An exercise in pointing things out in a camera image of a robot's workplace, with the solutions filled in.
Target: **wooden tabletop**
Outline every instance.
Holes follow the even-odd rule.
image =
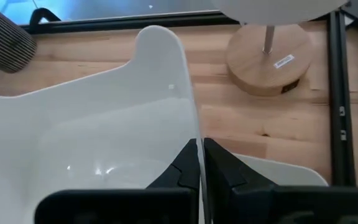
[[[203,136],[232,152],[312,168],[329,181],[326,23],[301,26],[313,42],[313,62],[298,88],[276,97],[250,96],[228,79],[225,50],[239,26],[172,31],[186,48]],[[132,57],[138,31],[38,35],[39,48],[28,67],[0,72],[0,95],[16,96],[123,65]],[[347,31],[347,55],[358,184],[358,30]]]

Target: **lamp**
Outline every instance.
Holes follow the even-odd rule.
[[[242,26],[227,47],[230,79],[251,95],[294,89],[313,58],[308,34],[295,23],[329,13],[346,1],[213,0],[228,17],[251,24]]]

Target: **striped cloth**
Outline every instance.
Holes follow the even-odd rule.
[[[35,40],[22,28],[0,13],[0,70],[22,70],[37,50]]]

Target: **black sticker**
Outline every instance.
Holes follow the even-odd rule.
[[[286,92],[292,90],[293,88],[297,87],[298,84],[299,84],[299,81],[300,80],[298,79],[297,81],[295,81],[293,83],[290,83],[290,84],[286,85],[285,87],[283,87],[283,90],[281,91],[281,94],[286,93]]]

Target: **round wooden lamp base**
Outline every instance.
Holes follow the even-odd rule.
[[[230,79],[251,95],[275,96],[295,88],[313,58],[308,34],[298,25],[277,26],[273,50],[263,53],[266,27],[246,25],[232,37],[226,62]]]

